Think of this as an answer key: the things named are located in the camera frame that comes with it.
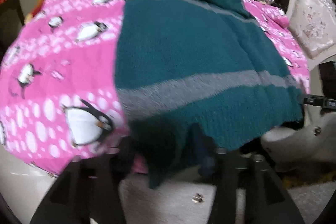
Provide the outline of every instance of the carpet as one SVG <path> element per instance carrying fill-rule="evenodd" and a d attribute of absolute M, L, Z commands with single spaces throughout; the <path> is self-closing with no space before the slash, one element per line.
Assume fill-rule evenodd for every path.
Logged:
<path fill-rule="evenodd" d="M 148 188 L 145 175 L 130 175 L 120 184 L 120 196 L 128 224 L 205 224 L 212 208 L 216 187 L 191 182 L 192 171 L 167 180 L 156 190 Z M 320 215 L 333 192 L 336 183 L 291 188 L 289 193 L 298 206 L 306 224 Z M 203 203 L 194 203 L 197 193 Z M 236 224 L 243 224 L 244 191 L 237 191 Z"/>

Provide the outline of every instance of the bed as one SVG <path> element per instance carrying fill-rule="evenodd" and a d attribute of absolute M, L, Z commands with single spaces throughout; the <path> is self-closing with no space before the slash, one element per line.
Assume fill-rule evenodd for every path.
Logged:
<path fill-rule="evenodd" d="M 309 91 L 309 72 L 280 9 L 243 0 Z M 41 0 L 1 63 L 0 141 L 59 174 L 75 157 L 116 153 L 129 128 L 113 80 L 124 0 Z M 137 157 L 133 170 L 147 172 Z"/>

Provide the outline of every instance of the white polka dot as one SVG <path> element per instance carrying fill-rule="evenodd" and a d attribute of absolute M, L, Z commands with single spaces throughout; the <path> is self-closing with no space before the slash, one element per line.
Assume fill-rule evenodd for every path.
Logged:
<path fill-rule="evenodd" d="M 54 53 L 59 53 L 61 51 L 62 47 L 60 45 L 57 45 L 55 48 L 54 48 Z"/>
<path fill-rule="evenodd" d="M 103 40 L 110 40 L 112 38 L 115 38 L 116 35 L 114 33 L 105 33 L 101 36 Z"/>
<path fill-rule="evenodd" d="M 83 151 L 81 154 L 82 154 L 82 156 L 84 158 L 88 158 L 89 157 L 89 154 L 87 152 L 85 152 L 85 151 Z"/>
<path fill-rule="evenodd" d="M 45 142 L 48 138 L 47 130 L 41 122 L 36 123 L 36 133 L 41 142 Z"/>
<path fill-rule="evenodd" d="M 87 98 L 90 100 L 90 101 L 93 101 L 95 99 L 95 96 L 92 94 L 92 93 L 89 93 L 87 95 Z"/>
<path fill-rule="evenodd" d="M 33 114 L 36 118 L 40 117 L 40 106 L 38 104 L 33 105 Z"/>
<path fill-rule="evenodd" d="M 55 131 L 51 127 L 49 127 L 49 137 L 52 139 L 56 138 Z"/>
<path fill-rule="evenodd" d="M 68 95 L 62 95 L 59 103 L 61 105 L 70 106 L 71 105 L 70 97 Z"/>
<path fill-rule="evenodd" d="M 11 109 L 8 106 L 6 107 L 6 115 L 7 116 L 11 115 Z"/>
<path fill-rule="evenodd" d="M 43 111 L 49 121 L 53 122 L 55 120 L 55 106 L 52 100 L 47 99 L 44 102 Z"/>
<path fill-rule="evenodd" d="M 122 118 L 122 116 L 113 109 L 110 109 L 107 112 L 107 115 L 110 116 L 116 128 L 121 128 L 124 125 L 124 119 Z"/>
<path fill-rule="evenodd" d="M 48 45 L 44 45 L 39 49 L 39 55 L 44 56 L 49 50 L 49 46 Z"/>
<path fill-rule="evenodd" d="M 27 53 L 23 56 L 23 59 L 24 59 L 24 60 L 27 60 L 29 57 L 30 57 L 30 53 L 27 52 Z"/>
<path fill-rule="evenodd" d="M 23 151 L 26 151 L 26 144 L 24 141 L 21 141 L 21 148 Z"/>
<path fill-rule="evenodd" d="M 17 125 L 21 128 L 23 125 L 23 113 L 21 109 L 18 109 L 16 113 L 16 121 L 17 121 Z"/>
<path fill-rule="evenodd" d="M 29 109 L 27 107 L 25 108 L 25 116 L 29 117 Z"/>
<path fill-rule="evenodd" d="M 20 152 L 20 146 L 19 146 L 19 142 L 17 140 L 14 141 L 15 144 L 15 149 L 17 152 Z"/>
<path fill-rule="evenodd" d="M 11 120 L 10 125 L 11 125 L 12 135 L 16 136 L 16 124 L 13 119 Z"/>
<path fill-rule="evenodd" d="M 12 151 L 12 143 L 11 142 L 6 142 L 6 147 L 9 151 Z"/>
<path fill-rule="evenodd" d="M 27 143 L 28 149 L 31 152 L 35 153 L 37 151 L 37 143 L 36 143 L 35 136 L 30 131 L 26 133 L 26 143 Z"/>
<path fill-rule="evenodd" d="M 98 99 L 98 105 L 101 109 L 106 109 L 107 108 L 107 100 L 105 100 L 104 98 L 99 98 Z"/>
<path fill-rule="evenodd" d="M 56 145 L 50 145 L 49 152 L 54 158 L 59 158 L 59 150 Z"/>
<path fill-rule="evenodd" d="M 74 106 L 80 106 L 82 104 L 81 98 L 78 95 L 75 95 L 73 97 L 73 105 Z"/>
<path fill-rule="evenodd" d="M 114 101 L 113 102 L 113 106 L 116 110 L 121 110 L 121 105 L 118 101 Z"/>
<path fill-rule="evenodd" d="M 58 143 L 59 143 L 59 146 L 60 146 L 64 151 L 67 150 L 67 143 L 66 143 L 65 140 L 60 139 Z"/>

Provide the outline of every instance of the teal knit blanket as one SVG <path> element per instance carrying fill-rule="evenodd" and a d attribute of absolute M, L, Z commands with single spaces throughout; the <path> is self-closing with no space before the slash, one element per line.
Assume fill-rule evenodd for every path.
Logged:
<path fill-rule="evenodd" d="M 196 164 L 200 123 L 237 149 L 302 118 L 301 90 L 242 0 L 125 0 L 115 85 L 150 186 Z"/>

